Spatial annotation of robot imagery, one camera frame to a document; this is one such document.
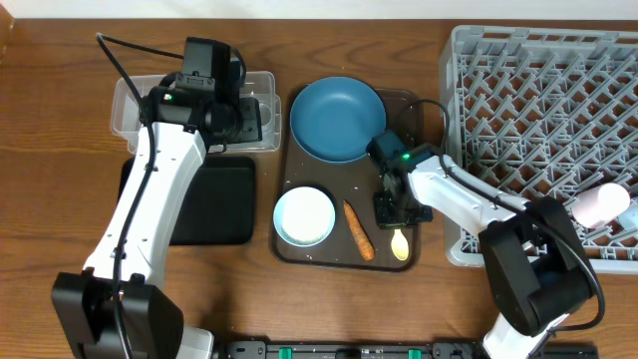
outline wood grain surface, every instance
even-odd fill
[[[13,22],[14,20],[11,14],[0,4],[0,64],[2,63],[6,45],[9,41],[9,35],[11,35]]]
[[[79,272],[111,219],[129,157],[109,129],[119,78],[95,33],[182,52],[186,36],[238,47],[251,71],[267,70],[287,109],[297,86],[326,76],[438,96],[439,56],[462,23],[638,31],[638,22],[18,20],[0,67],[0,357],[69,358],[50,299],[60,271]],[[180,68],[123,48],[132,75]],[[426,139],[442,126],[427,109]],[[218,338],[425,342],[481,338],[496,318],[485,273],[444,255],[443,218],[422,228],[419,263],[404,274],[295,266],[270,253],[280,153],[257,159],[252,241],[172,247],[165,293],[186,323]],[[558,340],[593,341],[602,357],[635,356],[638,277],[601,275],[607,315]],[[595,314],[590,301],[570,323]]]

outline blue plate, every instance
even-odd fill
[[[386,109],[368,85],[350,78],[319,80],[295,99],[290,129],[310,156],[345,164],[366,155],[366,147],[386,130]]]

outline green clip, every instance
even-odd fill
[[[408,350],[408,359],[421,359],[421,350],[419,349],[410,349]]]
[[[279,359],[292,359],[292,348],[279,348]]]

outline yellow spoon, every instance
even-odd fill
[[[408,240],[401,233],[400,229],[395,229],[395,235],[392,237],[390,245],[392,246],[392,252],[395,254],[397,259],[408,259],[408,255],[410,254],[410,247],[408,246]]]

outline gray dish rack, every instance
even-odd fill
[[[637,58],[638,33],[459,26],[440,61],[447,151],[512,194],[570,208],[615,181],[638,205]],[[638,273],[638,228],[574,226],[597,272]],[[476,238],[448,219],[445,233],[450,262],[483,265]]]

